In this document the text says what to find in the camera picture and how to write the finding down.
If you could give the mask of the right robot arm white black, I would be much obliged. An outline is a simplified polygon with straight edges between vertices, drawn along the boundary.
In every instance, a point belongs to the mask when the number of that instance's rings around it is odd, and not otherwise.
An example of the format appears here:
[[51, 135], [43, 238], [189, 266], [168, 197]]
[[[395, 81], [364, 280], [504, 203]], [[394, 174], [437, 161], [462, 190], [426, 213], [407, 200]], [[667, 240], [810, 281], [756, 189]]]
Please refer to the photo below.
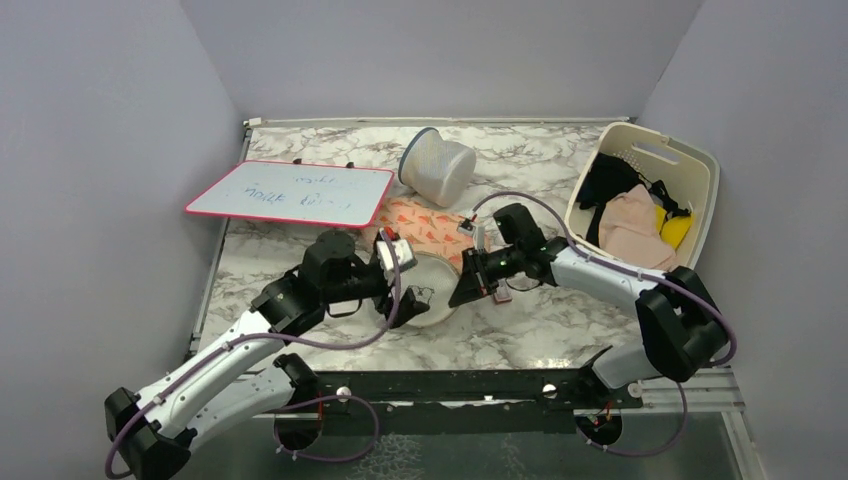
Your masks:
[[519, 203], [497, 210], [494, 220], [505, 247], [463, 251], [450, 307], [491, 296], [499, 281], [522, 273], [544, 285], [580, 290], [637, 319], [639, 340], [609, 347], [580, 367], [574, 389], [585, 404], [600, 407], [617, 389], [639, 380], [683, 383], [729, 344], [730, 335], [693, 270], [640, 273], [605, 257], [581, 255], [566, 238], [545, 237]]

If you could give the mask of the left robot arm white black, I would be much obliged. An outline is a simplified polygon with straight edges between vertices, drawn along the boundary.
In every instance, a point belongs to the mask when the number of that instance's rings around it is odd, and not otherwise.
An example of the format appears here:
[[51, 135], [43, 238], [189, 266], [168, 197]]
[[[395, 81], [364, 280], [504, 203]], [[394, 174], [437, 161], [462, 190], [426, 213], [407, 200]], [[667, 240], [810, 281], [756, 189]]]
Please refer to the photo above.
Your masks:
[[[275, 407], [298, 411], [318, 403], [314, 375], [297, 355], [249, 380], [260, 360], [291, 344], [351, 351], [380, 340], [426, 309], [403, 286], [417, 259], [410, 242], [379, 230], [372, 255], [356, 254], [344, 231], [321, 233], [301, 262], [268, 283], [230, 329], [160, 380], [131, 391], [118, 388], [104, 402], [111, 442], [104, 465], [109, 479], [170, 479], [205, 441]], [[374, 334], [352, 343], [326, 343], [306, 333], [344, 302], [373, 302], [383, 320]]]

